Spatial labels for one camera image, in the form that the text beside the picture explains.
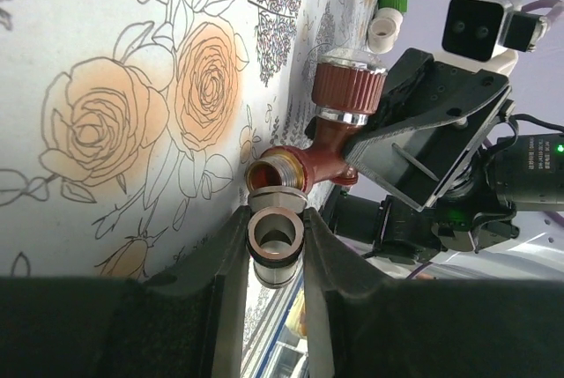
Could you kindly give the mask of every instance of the rose drawing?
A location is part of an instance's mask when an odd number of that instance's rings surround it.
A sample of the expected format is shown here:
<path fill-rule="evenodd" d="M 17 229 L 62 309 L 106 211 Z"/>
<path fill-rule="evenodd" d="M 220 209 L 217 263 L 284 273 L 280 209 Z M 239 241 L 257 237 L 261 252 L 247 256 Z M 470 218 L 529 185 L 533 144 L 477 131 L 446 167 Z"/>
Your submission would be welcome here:
<path fill-rule="evenodd" d="M 85 186 L 118 177 L 166 128 L 167 104 L 138 68 L 94 58 L 56 77 L 43 105 L 41 164 Z"/>
<path fill-rule="evenodd" d="M 234 118 L 239 81 L 233 28 L 206 18 L 181 43 L 168 88 L 168 129 L 179 150 L 202 151 L 220 141 Z"/>

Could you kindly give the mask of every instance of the tablecloth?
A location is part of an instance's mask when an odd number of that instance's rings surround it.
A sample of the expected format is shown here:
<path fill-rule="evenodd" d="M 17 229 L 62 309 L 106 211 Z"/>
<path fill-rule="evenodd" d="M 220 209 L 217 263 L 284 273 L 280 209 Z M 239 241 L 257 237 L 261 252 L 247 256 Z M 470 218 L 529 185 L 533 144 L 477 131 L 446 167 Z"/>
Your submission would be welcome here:
<path fill-rule="evenodd" d="M 144 279 L 204 244 L 249 162 L 308 144 L 316 60 L 374 4 L 0 0 L 0 274 Z"/>

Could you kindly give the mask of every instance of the metal nut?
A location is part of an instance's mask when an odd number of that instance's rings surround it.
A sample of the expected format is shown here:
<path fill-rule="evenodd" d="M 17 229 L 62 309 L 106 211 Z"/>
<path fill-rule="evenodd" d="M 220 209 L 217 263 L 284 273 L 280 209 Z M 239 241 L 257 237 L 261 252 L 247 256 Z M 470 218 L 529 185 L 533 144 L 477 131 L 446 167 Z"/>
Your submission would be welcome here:
<path fill-rule="evenodd" d="M 276 207 L 286 208 L 299 214 L 306 209 L 308 196 L 292 187 L 270 186 L 251 191 L 247 201 L 253 213 L 264 208 Z"/>

